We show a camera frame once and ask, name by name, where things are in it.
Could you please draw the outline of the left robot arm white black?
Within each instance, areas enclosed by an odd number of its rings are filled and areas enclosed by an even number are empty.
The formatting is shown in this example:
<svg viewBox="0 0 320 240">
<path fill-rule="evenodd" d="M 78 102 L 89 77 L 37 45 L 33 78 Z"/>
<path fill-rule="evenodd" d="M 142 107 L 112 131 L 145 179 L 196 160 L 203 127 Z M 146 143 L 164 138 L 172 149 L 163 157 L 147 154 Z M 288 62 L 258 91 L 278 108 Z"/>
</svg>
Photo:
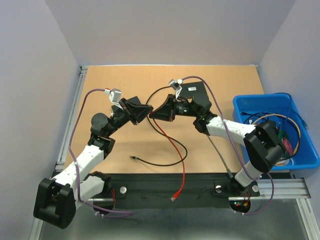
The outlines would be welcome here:
<svg viewBox="0 0 320 240">
<path fill-rule="evenodd" d="M 153 111 L 148 104 L 119 101 L 111 117 L 97 113 L 91 119 L 90 138 L 78 157 L 51 179 L 44 178 L 38 185 L 33 216 L 60 229 L 73 220 L 77 208 L 94 195 L 106 197 L 111 184 L 106 178 L 90 174 L 112 151 L 115 140 L 110 136 L 126 123 L 142 122 Z"/>
</svg>

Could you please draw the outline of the black network switch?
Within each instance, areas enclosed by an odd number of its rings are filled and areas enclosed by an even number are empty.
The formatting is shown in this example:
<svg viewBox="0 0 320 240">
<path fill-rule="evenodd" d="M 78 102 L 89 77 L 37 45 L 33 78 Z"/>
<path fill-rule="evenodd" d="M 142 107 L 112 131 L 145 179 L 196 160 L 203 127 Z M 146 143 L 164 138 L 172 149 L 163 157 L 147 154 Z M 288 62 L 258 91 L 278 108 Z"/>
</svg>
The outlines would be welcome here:
<svg viewBox="0 0 320 240">
<path fill-rule="evenodd" d="M 189 108 L 200 114 L 210 110 L 212 103 L 202 81 L 182 83 L 179 99 L 186 102 Z"/>
</svg>

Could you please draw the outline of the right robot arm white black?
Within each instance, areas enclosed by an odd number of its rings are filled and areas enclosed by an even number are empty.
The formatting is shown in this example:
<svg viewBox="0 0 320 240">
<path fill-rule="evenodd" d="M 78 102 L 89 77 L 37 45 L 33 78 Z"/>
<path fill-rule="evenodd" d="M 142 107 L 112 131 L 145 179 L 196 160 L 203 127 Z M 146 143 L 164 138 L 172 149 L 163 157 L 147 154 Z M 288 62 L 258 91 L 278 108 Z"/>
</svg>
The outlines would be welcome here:
<svg viewBox="0 0 320 240">
<path fill-rule="evenodd" d="M 211 112 L 212 103 L 204 94 L 192 97 L 176 97 L 169 94 L 165 102 L 153 110 L 153 120 L 172 122 L 176 116 L 194 117 L 194 127 L 207 136 L 222 137 L 232 144 L 246 148 L 249 161 L 231 178 L 230 189 L 235 195 L 242 195 L 248 186 L 260 175 L 267 174 L 285 155 L 286 148 L 279 139 L 273 121 L 258 125 L 243 124 L 222 119 Z"/>
</svg>

